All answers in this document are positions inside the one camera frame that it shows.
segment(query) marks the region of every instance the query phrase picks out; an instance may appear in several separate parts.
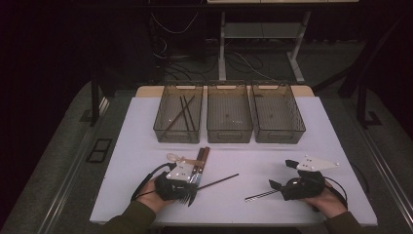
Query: table surface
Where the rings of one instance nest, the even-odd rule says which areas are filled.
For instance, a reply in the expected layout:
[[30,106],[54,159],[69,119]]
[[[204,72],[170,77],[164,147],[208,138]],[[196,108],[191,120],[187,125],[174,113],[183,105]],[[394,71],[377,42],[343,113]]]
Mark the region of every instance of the table surface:
[[[195,159],[200,147],[210,147],[200,186],[240,174],[200,191],[191,207],[175,202],[157,214],[153,226],[302,226],[321,223],[324,217],[300,201],[285,201],[275,193],[252,202],[244,198],[272,190],[268,179],[286,184],[298,177],[287,168],[287,159],[306,155],[338,162],[340,167],[322,171],[338,181],[348,194],[349,210],[362,225],[377,225],[366,199],[318,97],[306,86],[292,86],[306,125],[297,144],[208,143],[206,121],[198,144],[159,143],[152,129],[163,87],[141,87],[132,99],[105,178],[100,187],[91,222],[104,223],[120,215],[135,188],[174,153]],[[203,117],[207,116],[206,99]]]

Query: metal bar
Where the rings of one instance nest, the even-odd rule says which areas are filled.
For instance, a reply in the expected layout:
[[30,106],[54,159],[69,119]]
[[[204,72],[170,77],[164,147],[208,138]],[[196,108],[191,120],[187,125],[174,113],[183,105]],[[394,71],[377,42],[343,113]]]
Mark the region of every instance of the metal bar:
[[[103,116],[109,106],[109,101],[107,101],[107,99],[104,98],[100,106],[101,107],[99,114],[100,116]],[[86,163],[85,158],[87,156],[88,145],[92,143],[94,133],[98,129],[100,124],[101,121],[98,120],[96,122],[95,128],[89,128],[88,131],[85,133],[85,136],[82,140],[81,145],[79,146],[79,150],[73,160],[73,163],[70,166],[70,169],[66,177],[64,178],[60,188],[58,189],[45,218],[40,224],[40,227],[36,232],[37,234],[48,234],[53,232],[56,222],[60,216],[60,213],[63,210],[66,200],[69,197],[69,194],[73,188],[77,175],[80,172],[81,165]]]
[[246,202],[251,202],[251,201],[254,201],[258,198],[262,198],[262,197],[268,196],[268,195],[276,193],[276,192],[278,192],[278,190],[272,190],[272,191],[261,193],[261,194],[255,195],[255,196],[247,197],[247,198],[245,198],[245,201]]
[[322,89],[328,87],[329,85],[334,84],[335,82],[344,79],[344,77],[347,76],[347,74],[349,74],[349,72],[353,69],[354,65],[350,65],[348,66],[346,69],[338,72],[337,74],[329,77],[328,79],[326,79],[325,81],[313,86],[311,89],[313,90],[314,93],[317,93],[319,91],[321,91]]
[[296,59],[290,59],[291,58],[291,52],[286,53],[289,61],[289,65],[291,66],[292,72],[294,72],[295,80],[297,81],[298,84],[304,84],[304,76],[303,73],[301,72],[300,66],[298,65],[298,62]]
[[301,22],[301,26],[298,29],[297,37],[295,40],[295,46],[294,46],[294,49],[292,50],[292,53],[290,54],[289,59],[294,59],[294,60],[297,59],[298,51],[300,50],[300,46],[301,46],[301,43],[303,42],[304,34],[306,33],[307,25],[310,20],[310,15],[311,15],[311,12],[306,12],[304,14],[303,20]]
[[[352,115],[351,111],[351,101],[347,100],[344,102],[346,110],[350,116]],[[404,219],[407,222],[407,225],[410,227],[411,232],[413,233],[413,206],[410,202],[409,197],[405,194],[403,188],[398,183],[397,179],[395,178],[391,168],[386,162],[386,159],[383,157],[382,153],[380,152],[379,148],[377,147],[376,143],[374,142],[370,132],[366,130],[355,117],[352,118],[355,126],[358,128],[360,134],[365,140],[365,143],[369,147],[372,155],[372,160],[379,171],[380,175],[382,176],[383,181],[385,182],[386,186],[388,187],[390,193],[392,194],[395,203],[397,204],[398,208],[401,211],[401,214],[404,216]]]
[[218,77],[219,77],[219,80],[227,79],[227,72],[225,69],[225,12],[221,13],[221,34],[219,37]]

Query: gray floor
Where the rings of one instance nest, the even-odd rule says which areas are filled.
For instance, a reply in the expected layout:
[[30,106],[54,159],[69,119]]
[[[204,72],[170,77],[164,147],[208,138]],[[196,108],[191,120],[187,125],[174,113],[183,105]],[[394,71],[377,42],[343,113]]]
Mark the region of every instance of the gray floor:
[[[166,68],[165,79],[188,79],[188,76],[191,79],[217,79],[215,46],[210,44],[210,56],[204,61],[182,61],[185,54],[174,52],[175,60],[180,62],[174,61],[172,68]],[[293,73],[285,56],[290,48],[290,43],[280,41],[230,42],[227,45],[227,79],[268,79],[251,71],[249,65],[245,65],[245,59],[265,76],[293,82]],[[306,85],[312,87],[343,70],[357,58],[362,48],[363,44],[356,42],[304,44],[297,60]],[[366,136],[372,139],[373,146],[377,146],[407,197],[413,197],[409,180],[413,174],[409,170],[413,166],[412,140],[372,93],[368,94],[367,109],[378,115],[382,125],[368,130],[361,128],[355,118],[356,97],[338,98],[339,86],[340,82],[337,82],[316,95],[321,97],[349,160],[357,166],[355,172],[359,182],[378,217],[379,225],[368,229],[383,234],[412,233],[393,192],[376,167],[374,149]],[[133,95],[134,91],[118,92],[102,105],[102,117],[90,127],[89,122],[83,122],[85,113],[91,108],[89,84],[80,91],[19,197],[2,234],[98,231],[99,225],[90,223],[89,217]],[[108,156],[102,164],[86,163],[85,159],[98,138],[112,138]],[[305,234],[326,233],[322,225],[300,229]],[[225,232],[237,233],[235,230]]]

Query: dark background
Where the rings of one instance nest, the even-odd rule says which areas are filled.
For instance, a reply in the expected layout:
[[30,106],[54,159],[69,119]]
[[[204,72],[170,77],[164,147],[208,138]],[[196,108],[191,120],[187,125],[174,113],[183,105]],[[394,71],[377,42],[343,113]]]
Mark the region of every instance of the dark background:
[[[306,41],[365,41],[372,44],[364,52],[364,59],[368,58],[377,38],[408,5],[410,1],[361,0],[355,8],[314,10]],[[193,13],[180,18],[168,14],[163,17],[175,19],[169,20],[170,26],[179,28]],[[237,12],[232,17],[239,19],[247,14]],[[0,227],[71,100],[90,81],[91,74],[99,77],[107,96],[118,89],[135,89],[159,80],[159,64],[151,47],[156,47],[157,34],[165,32],[155,28],[148,16],[147,12],[133,10],[79,9],[71,1],[0,1]],[[411,136],[412,20],[410,14],[400,22],[366,76],[371,89]],[[176,42],[174,46],[201,57],[203,40],[219,33],[217,22],[219,14],[204,12],[197,19],[197,27],[185,35],[164,36]],[[179,41],[192,43],[182,46]],[[357,77],[358,73],[356,69],[351,75]]]

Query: black cable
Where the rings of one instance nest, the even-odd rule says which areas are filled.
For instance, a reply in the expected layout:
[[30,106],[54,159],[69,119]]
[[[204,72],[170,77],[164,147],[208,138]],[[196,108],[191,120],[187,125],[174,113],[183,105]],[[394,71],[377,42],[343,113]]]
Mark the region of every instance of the black cable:
[[249,68],[248,71],[239,70],[237,67],[235,67],[234,64],[232,64],[232,62],[233,62],[233,59],[232,59],[232,58],[226,57],[226,58],[225,58],[225,61],[226,61],[226,63],[227,63],[228,65],[230,65],[234,70],[236,70],[236,71],[238,71],[238,72],[241,72],[241,73],[244,73],[244,74],[250,74],[250,73],[254,72],[254,71],[250,70],[250,68]]
[[161,166],[159,166],[158,168],[156,168],[152,173],[148,174],[146,176],[146,178],[139,184],[139,186],[137,186],[136,190],[134,190],[133,194],[131,195],[131,201],[136,200],[136,198],[138,197],[138,194],[140,192],[140,190],[142,190],[143,186],[146,185],[146,183],[148,183],[148,181],[153,177],[153,175],[160,170],[161,168],[164,167],[169,167],[169,169],[172,171],[172,169],[176,166],[175,163],[165,163]]
[[185,71],[187,71],[188,73],[191,73],[191,74],[196,74],[196,75],[203,75],[203,74],[206,74],[206,73],[208,73],[208,72],[210,72],[212,69],[209,69],[209,70],[207,70],[207,71],[192,71],[192,70],[190,70],[190,69],[188,69],[188,68],[186,68],[185,66],[183,66],[183,65],[180,65],[180,64],[178,64],[178,63],[173,63],[173,64],[171,64],[171,65],[176,65],[176,66],[179,66],[179,67],[181,67],[182,69],[184,69]]
[[[214,57],[218,56],[218,53],[216,51],[210,50],[209,52],[210,52],[210,55],[205,55],[204,58],[211,57],[211,56],[214,56]],[[199,58],[191,56],[191,55],[188,55],[185,57],[174,57],[174,56],[169,57],[169,61],[174,61],[174,62],[193,61],[196,59],[199,59]]]
[[[244,59],[246,60],[246,58],[244,57],[244,55],[241,55],[241,54],[239,54],[239,53],[237,53],[237,52],[233,52],[233,51],[227,51],[227,52],[230,53],[230,54],[236,55],[237,58],[244,58]],[[254,65],[252,64],[252,62],[250,62],[250,61],[245,62],[245,60],[243,60],[243,59],[242,59],[242,61],[236,61],[236,60],[233,59],[233,61],[234,61],[234,63],[236,63],[236,64],[238,64],[238,65],[241,65],[241,66],[248,67],[249,69],[252,68],[252,69],[255,69],[255,70],[259,70],[259,69],[261,69],[262,67],[264,67],[264,62],[262,61],[261,58],[259,58],[257,55],[253,55],[253,57],[258,60],[258,62],[259,62],[259,65],[258,65],[258,66],[254,66]]]
[[173,78],[175,78],[175,80],[180,80],[179,77],[175,76],[173,73],[168,72],[168,71],[166,71],[166,70],[165,70],[164,72],[165,72],[166,74],[172,76]]
[[189,70],[188,68],[186,68],[185,66],[179,65],[179,64],[177,64],[177,63],[172,63],[171,65],[179,66],[179,67],[181,67],[182,69],[184,69],[184,70],[185,70],[186,72],[188,72],[188,73],[195,74],[195,75],[199,75],[199,76],[201,76],[204,80],[207,79],[207,78],[204,76],[204,74],[205,74],[206,72],[191,71],[191,70]]
[[347,203],[347,192],[346,192],[346,190],[344,189],[344,187],[341,186],[341,184],[340,184],[339,182],[337,182],[336,180],[334,180],[334,179],[332,179],[332,178],[330,178],[330,177],[324,177],[324,178],[326,178],[326,179],[328,179],[328,180],[331,180],[331,181],[333,181],[335,184],[337,184],[338,186],[340,186],[341,190],[343,190],[344,199],[346,200],[346,203]]
[[171,66],[167,66],[167,68],[170,68],[170,69],[172,69],[172,70],[176,70],[176,71],[184,74],[184,75],[188,78],[188,80],[192,81],[192,78],[191,78],[185,71],[180,70],[180,69],[175,68],[175,67],[171,67]]
[[[279,48],[282,48],[282,47],[286,47],[286,46],[290,46],[290,45],[293,45],[293,43],[292,42],[284,42],[283,45],[278,45],[278,46],[274,46],[274,47],[271,47],[271,48],[268,48],[268,49],[263,49],[263,50],[260,50],[260,49],[254,50],[254,49],[248,48],[247,46],[243,46],[242,53],[246,54],[246,55],[267,54],[267,53],[271,53],[273,50],[276,50],[276,49],[279,49]],[[232,51],[236,52],[239,49],[240,48],[236,48],[231,44],[231,48],[229,48],[229,51],[232,50]]]

